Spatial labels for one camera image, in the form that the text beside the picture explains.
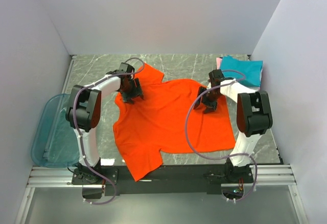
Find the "gray marble table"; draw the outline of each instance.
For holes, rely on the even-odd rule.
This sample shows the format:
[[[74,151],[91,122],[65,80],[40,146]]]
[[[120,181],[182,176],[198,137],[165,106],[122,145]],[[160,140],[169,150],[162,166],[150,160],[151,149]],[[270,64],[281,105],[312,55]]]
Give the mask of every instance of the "gray marble table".
[[[216,58],[224,56],[221,54],[108,54],[108,55],[77,55],[73,56],[73,65],[68,73],[65,93],[69,94],[74,85],[87,85],[100,78],[109,71],[116,70],[121,62],[129,57],[139,57],[145,63],[157,68],[165,74],[164,81],[180,78],[191,78],[204,85],[208,84],[208,73],[216,67]],[[247,55],[232,55],[239,60],[248,60]],[[136,69],[141,64],[131,61]],[[124,165],[125,162],[118,152],[114,142],[112,126],[119,117],[119,109],[114,103],[116,94],[111,94],[102,100],[101,120],[97,127],[97,143],[104,165]],[[227,99],[229,116],[237,138],[238,130],[236,125],[236,104]],[[231,150],[204,153],[206,155],[219,157],[230,154]],[[166,165],[175,164],[214,164],[223,161],[209,161],[193,153],[169,154],[161,152],[163,163]],[[278,150],[271,133],[268,130],[261,137],[254,149],[253,157],[257,163],[280,163]]]

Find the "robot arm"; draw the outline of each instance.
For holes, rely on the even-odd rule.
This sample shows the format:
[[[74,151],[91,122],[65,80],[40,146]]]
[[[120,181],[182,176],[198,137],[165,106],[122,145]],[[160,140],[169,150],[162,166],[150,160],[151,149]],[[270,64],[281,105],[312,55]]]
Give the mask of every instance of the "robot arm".
[[[218,98],[221,95],[227,96],[236,102],[239,135],[231,154],[246,153],[251,155],[258,140],[272,126],[272,115],[267,92],[257,92],[235,80],[225,78],[221,70],[211,71],[209,81],[207,89],[218,85],[222,87],[203,95],[194,108],[202,102],[206,106],[204,113],[215,111]],[[204,90],[205,88],[200,87],[199,94]],[[250,163],[250,157],[246,155],[233,156],[230,161],[234,167],[242,167]]]
[[[118,70],[109,72],[104,77],[108,78],[115,73],[131,72],[134,72],[134,68],[131,65],[121,63]],[[72,88],[66,111],[66,119],[70,122],[71,127],[74,128],[77,138],[79,138],[80,135],[74,126],[73,103],[77,92],[82,88],[84,88],[84,86],[80,85],[75,85]],[[96,126],[100,121],[101,100],[113,92],[120,92],[125,103],[133,103],[132,99],[138,96],[143,98],[139,80],[137,78],[133,79],[130,75],[108,78],[101,84],[86,89],[78,98],[76,107],[77,123],[83,136],[83,146],[85,154],[87,155],[87,161],[91,167],[94,167],[100,159],[96,140]],[[80,151],[79,163],[82,166],[86,166],[80,143],[78,143],[78,146]]]
[[[231,154],[252,154],[258,140],[272,126],[272,116],[268,94],[265,91],[256,92],[238,82],[220,88],[220,93],[230,97],[237,105],[237,126],[239,135]],[[250,163],[248,156],[230,158],[234,166],[242,167]]]

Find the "translucent blue bin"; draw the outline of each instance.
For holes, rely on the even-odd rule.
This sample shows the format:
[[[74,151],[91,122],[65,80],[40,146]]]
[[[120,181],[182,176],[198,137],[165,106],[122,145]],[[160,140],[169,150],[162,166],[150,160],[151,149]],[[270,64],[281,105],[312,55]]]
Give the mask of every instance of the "translucent blue bin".
[[[65,119],[68,100],[68,94],[56,95],[44,107],[31,150],[38,166],[64,168],[78,163],[77,138]]]

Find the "folded cloth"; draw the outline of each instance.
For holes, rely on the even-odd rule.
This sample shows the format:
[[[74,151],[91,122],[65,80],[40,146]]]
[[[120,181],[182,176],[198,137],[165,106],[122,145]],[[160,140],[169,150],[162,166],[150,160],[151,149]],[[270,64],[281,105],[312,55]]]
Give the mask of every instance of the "folded cloth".
[[[235,70],[243,73],[246,76],[245,80],[239,83],[247,87],[260,87],[261,72],[263,61],[241,61],[234,59],[231,56],[223,57],[220,64],[220,69],[223,70]],[[240,78],[240,74],[233,72],[224,72],[225,77]]]

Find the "cable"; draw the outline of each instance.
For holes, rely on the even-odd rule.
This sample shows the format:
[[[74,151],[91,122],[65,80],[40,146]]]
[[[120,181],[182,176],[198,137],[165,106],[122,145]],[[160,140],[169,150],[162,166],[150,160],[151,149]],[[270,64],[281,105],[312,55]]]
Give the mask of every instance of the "cable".
[[[210,157],[210,156],[205,156],[205,155],[199,153],[199,152],[198,152],[198,151],[197,151],[197,150],[192,146],[192,144],[190,143],[189,135],[188,135],[188,121],[189,121],[189,116],[190,116],[190,114],[191,114],[191,111],[192,111],[194,105],[196,104],[196,102],[198,102],[199,99],[201,99],[201,97],[202,97],[203,95],[209,93],[209,92],[212,91],[212,90],[215,90],[215,89],[218,89],[218,88],[221,88],[221,87],[225,87],[225,86],[228,86],[228,85],[232,85],[232,84],[235,83],[236,81],[242,81],[242,80],[244,80],[244,79],[246,78],[246,76],[245,76],[243,73],[238,72],[238,71],[235,71],[235,70],[223,70],[223,72],[235,72],[235,73],[238,73],[238,74],[242,75],[243,77],[242,77],[242,78],[239,78],[239,79],[234,79],[234,80],[231,81],[230,83],[222,84],[222,85],[217,85],[217,86],[214,86],[214,87],[212,87],[212,88],[209,88],[209,89],[203,91],[203,92],[202,92],[202,93],[201,93],[201,94],[200,94],[200,95],[195,99],[195,101],[193,102],[193,104],[191,105],[191,107],[190,107],[190,109],[189,109],[189,111],[188,111],[188,114],[186,115],[184,131],[185,131],[186,141],[187,141],[189,147],[192,149],[192,151],[193,151],[196,155],[198,155],[198,156],[200,156],[200,157],[202,157],[202,158],[204,158],[204,159],[208,159],[208,160],[222,160],[222,159],[232,158],[233,156],[248,156],[249,158],[251,158],[251,160],[252,160],[253,163],[254,163],[254,167],[255,167],[254,181],[253,181],[253,184],[252,184],[250,190],[249,190],[249,191],[248,191],[244,196],[242,196],[241,198],[236,199],[236,201],[240,201],[240,200],[245,199],[245,198],[246,198],[246,197],[247,197],[251,192],[253,192],[254,187],[255,187],[256,179],[257,179],[257,177],[258,177],[258,165],[257,165],[256,161],[254,160],[254,158],[253,158],[251,155],[247,154],[247,153],[235,153],[235,154],[230,154],[230,155],[227,155],[227,156],[222,156],[222,157],[220,157],[220,158],[213,158],[213,157]]]
[[[67,169],[71,172],[71,173],[73,173],[74,174],[74,172],[71,170],[71,169],[69,169],[68,167],[67,167]]]
[[[73,121],[74,121],[74,126],[75,126],[75,128],[76,128],[76,130],[77,130],[77,132],[78,132],[78,135],[79,135],[78,137],[79,137],[79,142],[80,142],[80,145],[81,145],[81,152],[82,152],[82,156],[83,156],[83,159],[84,159],[84,163],[85,163],[85,165],[89,168],[89,170],[90,170],[91,172],[93,172],[94,174],[98,175],[99,177],[101,177],[101,178],[104,179],[105,181],[109,182],[109,183],[113,186],[113,188],[114,188],[114,193],[113,193],[112,198],[109,199],[109,200],[107,200],[107,201],[104,201],[104,202],[98,203],[98,202],[91,202],[90,200],[87,200],[87,199],[85,200],[85,201],[87,201],[88,203],[90,203],[90,204],[92,204],[92,205],[105,205],[105,204],[107,204],[107,203],[113,201],[113,199],[114,199],[114,198],[116,197],[116,195],[117,195],[117,187],[116,187],[116,185],[115,185],[115,184],[114,184],[110,179],[108,179],[108,178],[105,177],[104,175],[102,175],[102,174],[96,172],[94,169],[92,169],[91,165],[90,165],[89,162],[87,161],[87,158],[86,158],[86,155],[85,155],[84,144],[83,144],[83,134],[82,134],[82,132],[81,132],[81,130],[80,130],[80,128],[78,127],[78,124],[77,124],[76,106],[77,106],[78,97],[79,97],[80,94],[81,94],[83,91],[85,91],[86,89],[88,89],[88,88],[90,88],[90,87],[95,87],[95,86],[97,86],[97,85],[103,83],[104,81],[106,81],[106,80],[108,80],[108,79],[110,79],[110,78],[113,78],[113,77],[119,77],[119,76],[125,76],[125,75],[135,75],[135,74],[140,73],[141,71],[143,71],[144,68],[145,68],[145,63],[144,63],[143,60],[141,60],[140,58],[132,57],[132,58],[129,58],[128,60],[126,60],[125,63],[126,63],[127,61],[132,60],[132,59],[137,59],[137,60],[139,60],[139,61],[142,63],[142,67],[141,67],[141,69],[138,70],[137,72],[131,72],[131,73],[118,73],[118,74],[113,74],[113,75],[110,75],[110,76],[104,77],[104,78],[100,79],[99,81],[97,81],[97,82],[95,82],[95,83],[93,83],[93,84],[91,84],[91,85],[88,85],[88,86],[85,86],[85,87],[81,88],[81,89],[77,92],[77,94],[76,94],[76,96],[75,96],[75,100],[74,100],[74,104],[73,104]]]

